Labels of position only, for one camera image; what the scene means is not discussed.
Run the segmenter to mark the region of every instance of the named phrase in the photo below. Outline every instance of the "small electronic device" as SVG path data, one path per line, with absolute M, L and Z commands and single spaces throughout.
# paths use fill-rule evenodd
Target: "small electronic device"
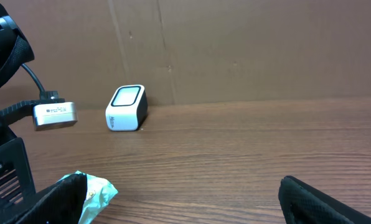
M 78 121 L 72 102 L 36 105 L 33 112 L 36 131 L 69 127 Z
M 142 85 L 121 86 L 105 110 L 106 125 L 112 131 L 135 131 L 147 116 L 148 103 Z

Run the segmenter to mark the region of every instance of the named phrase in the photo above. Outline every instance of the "cardboard wall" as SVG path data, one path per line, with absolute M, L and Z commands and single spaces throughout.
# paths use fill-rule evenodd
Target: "cardboard wall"
M 121 85 L 150 104 L 371 95 L 371 0 L 0 0 L 46 89 L 105 108 Z M 0 108 L 35 99 L 20 70 Z

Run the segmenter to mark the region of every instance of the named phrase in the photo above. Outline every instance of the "black strap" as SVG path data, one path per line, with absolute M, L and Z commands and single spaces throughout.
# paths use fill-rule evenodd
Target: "black strap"
M 31 46 L 26 40 L 18 36 L 9 58 L 0 69 L 0 88 L 9 81 L 23 63 L 33 59 L 34 53 Z

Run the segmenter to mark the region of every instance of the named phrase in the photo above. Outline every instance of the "brown backdrop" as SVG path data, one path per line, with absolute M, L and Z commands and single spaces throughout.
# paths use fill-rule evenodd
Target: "brown backdrop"
M 0 0 L 46 89 L 104 108 L 140 83 L 154 105 L 371 95 L 371 0 Z M 37 98 L 22 70 L 0 108 Z

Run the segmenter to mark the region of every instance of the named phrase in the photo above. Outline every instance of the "brown table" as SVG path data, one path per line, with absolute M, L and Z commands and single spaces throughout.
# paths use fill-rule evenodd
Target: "brown table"
M 284 223 L 293 175 L 371 216 L 371 98 L 151 107 L 139 131 L 108 130 L 105 110 L 25 140 L 36 189 L 81 170 L 120 191 L 95 223 Z

